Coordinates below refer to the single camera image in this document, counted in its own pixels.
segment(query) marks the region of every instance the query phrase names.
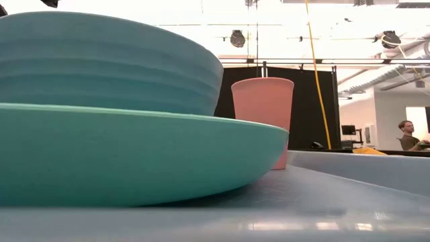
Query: spotlight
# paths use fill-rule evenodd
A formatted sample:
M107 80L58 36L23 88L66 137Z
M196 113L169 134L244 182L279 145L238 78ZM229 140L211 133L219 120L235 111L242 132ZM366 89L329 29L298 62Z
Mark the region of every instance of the spotlight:
M259 0L245 0L245 5L247 7L251 7L252 5L256 4Z
M384 48L396 48L402 40L396 35L395 31L384 31L384 35L382 36L382 46Z
M6 9L0 4L0 17L6 16Z
M58 0L41 0L43 3L45 3L46 6L49 7L58 7Z
M242 48L245 45L245 37L242 34L242 30L233 30L230 43L236 48Z
M374 5L374 0L354 0L354 6L362 6L362 5Z

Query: plastic cup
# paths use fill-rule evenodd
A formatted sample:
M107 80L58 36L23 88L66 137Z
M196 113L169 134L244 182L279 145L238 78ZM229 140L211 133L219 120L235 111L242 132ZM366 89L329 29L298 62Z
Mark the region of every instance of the plastic cup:
M239 81L231 87L236 119L270 124L290 131L294 83L275 77ZM288 143L272 169L285 169Z

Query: black curtain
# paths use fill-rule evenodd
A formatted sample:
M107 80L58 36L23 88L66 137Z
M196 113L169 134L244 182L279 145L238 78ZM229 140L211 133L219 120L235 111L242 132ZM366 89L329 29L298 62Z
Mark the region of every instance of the black curtain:
M222 85L215 116L222 118L236 118L234 114L233 93L231 86L237 81L261 77L261 67L224 68Z
M314 71L268 67L269 77L294 82L289 149L307 149L312 142L328 147L323 115L316 90ZM261 77L261 68L225 68L215 116L235 118L231 85L248 78ZM340 148L339 104L335 72L319 71L320 88L329 126L332 148Z
M341 148L339 102L335 70L319 71L318 79L324 102L330 142L333 149ZM281 77L294 82L290 123L289 149L307 149L312 142L328 147L323 113L321 112L314 71L268 67L269 77Z
M430 107L425 107L425 115L427 116L427 128L430 133Z

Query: ceiling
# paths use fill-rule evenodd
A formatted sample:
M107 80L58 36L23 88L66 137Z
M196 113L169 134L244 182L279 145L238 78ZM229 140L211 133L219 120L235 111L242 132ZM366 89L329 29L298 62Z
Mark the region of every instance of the ceiling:
M395 30L402 43L412 42L403 46L406 50L419 44L417 41L421 39L418 38L430 33L430 9L397 9L397 4L354 7L353 4L310 2L308 17L305 4L285 4L280 0L260 0L258 6L252 7L247 7L245 0L61 0L58 9L49 8L37 0L19 0L19 5L17 0L0 0L9 14L76 11L151 24L190 38L220 58L312 58L308 20L316 58L394 58L400 55L399 50L384 49L380 41L374 42L375 35ZM241 30L247 38L243 48L230 43L233 30ZM298 67L296 64L272 65ZM313 69L312 65L304 67ZM378 67L340 67L338 80L343 82L358 72L375 68ZM318 66L318 69L331 70L331 66ZM351 80L370 78L371 74L372 70L366 71Z
M377 84L374 87L374 91L376 92L386 92L386 93L419 93L425 95L423 92L428 93L430 95L430 77L424 78L424 82L426 82L425 87L418 88L415 86L415 82L412 80L420 80L419 77L417 77L414 73L407 73L402 74L402 76L408 80L410 83L407 83L403 77L398 76L392 79L389 79L383 83ZM407 83L405 85L401 85L389 90L384 90L385 87L390 87L397 83Z

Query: stacked bowls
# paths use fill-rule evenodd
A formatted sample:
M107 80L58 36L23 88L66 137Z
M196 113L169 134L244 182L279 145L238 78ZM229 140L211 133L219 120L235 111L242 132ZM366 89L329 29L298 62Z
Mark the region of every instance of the stacked bowls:
M269 171L288 138L212 117L220 61L162 29L23 13L0 18L0 47L0 206L140 206L224 192Z
M223 68L160 28L65 12L0 21L0 102L214 114Z

